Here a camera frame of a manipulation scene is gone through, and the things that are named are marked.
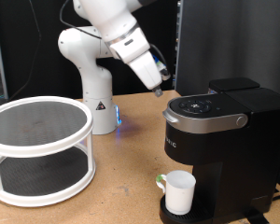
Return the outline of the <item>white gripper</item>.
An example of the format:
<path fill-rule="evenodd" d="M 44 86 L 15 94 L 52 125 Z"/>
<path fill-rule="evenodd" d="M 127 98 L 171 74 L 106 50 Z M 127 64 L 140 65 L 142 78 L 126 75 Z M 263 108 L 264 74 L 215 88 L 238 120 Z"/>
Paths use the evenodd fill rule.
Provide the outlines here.
<path fill-rule="evenodd" d="M 144 54 L 129 62 L 129 66 L 143 84 L 154 92 L 156 97 L 161 97 L 163 95 L 160 87 L 161 74 L 149 51 L 146 51 Z"/>

